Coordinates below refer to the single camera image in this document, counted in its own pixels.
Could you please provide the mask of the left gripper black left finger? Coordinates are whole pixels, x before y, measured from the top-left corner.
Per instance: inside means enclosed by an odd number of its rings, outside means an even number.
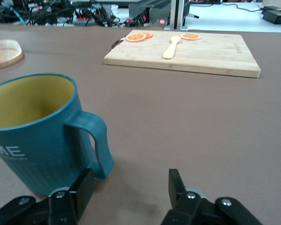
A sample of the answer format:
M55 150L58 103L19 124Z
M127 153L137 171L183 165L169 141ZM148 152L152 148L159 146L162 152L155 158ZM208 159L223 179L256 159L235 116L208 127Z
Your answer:
M94 191L94 171L92 168L83 169L78 178L69 188L73 200L77 220L80 220Z

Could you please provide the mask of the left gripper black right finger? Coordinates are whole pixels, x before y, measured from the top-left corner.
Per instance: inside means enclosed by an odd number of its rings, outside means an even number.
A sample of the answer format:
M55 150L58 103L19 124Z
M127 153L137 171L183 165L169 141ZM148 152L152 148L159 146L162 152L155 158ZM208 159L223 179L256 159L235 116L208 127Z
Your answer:
M180 196L186 191L178 169L169 169L168 192L172 208L174 208Z

